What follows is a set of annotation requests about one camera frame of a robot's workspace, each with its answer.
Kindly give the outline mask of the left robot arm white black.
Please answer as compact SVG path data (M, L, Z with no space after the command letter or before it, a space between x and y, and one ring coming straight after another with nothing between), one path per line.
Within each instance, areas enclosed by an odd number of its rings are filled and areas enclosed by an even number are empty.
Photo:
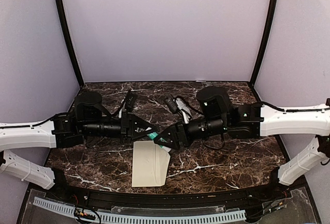
M1 172L38 185L52 192L61 201L73 197L66 185L64 173L43 167L13 153L20 148L71 148L84 143L88 137L118 138L136 141L156 131L156 127L132 114L137 96L128 92L115 113L102 104L102 96L88 91L74 99L70 112L55 114L41 121L1 124Z

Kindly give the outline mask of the green white glue stick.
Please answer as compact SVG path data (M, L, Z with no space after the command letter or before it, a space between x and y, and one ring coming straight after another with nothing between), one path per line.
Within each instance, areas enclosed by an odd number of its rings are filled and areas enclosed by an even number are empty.
M166 152L171 151L171 148L164 145L166 141L162 137L159 137L157 132L150 132L147 134L147 136L150 140L152 140L155 144L159 145Z

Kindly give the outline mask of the cream paper envelope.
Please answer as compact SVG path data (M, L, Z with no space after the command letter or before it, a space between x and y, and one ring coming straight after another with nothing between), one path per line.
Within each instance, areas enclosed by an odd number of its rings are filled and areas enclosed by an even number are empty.
M134 142L131 186L164 186L170 158L168 151L151 140Z

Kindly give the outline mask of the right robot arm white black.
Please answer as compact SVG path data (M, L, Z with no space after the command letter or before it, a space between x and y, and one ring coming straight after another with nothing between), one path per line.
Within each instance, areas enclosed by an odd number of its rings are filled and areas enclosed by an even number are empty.
M263 196L274 200L317 164L329 163L329 102L309 107L276 107L256 102L233 107L224 88L208 86L196 94L202 116L170 125L154 143L174 150L193 141L227 133L231 138L250 139L283 134L313 134L309 145L289 162L271 172Z

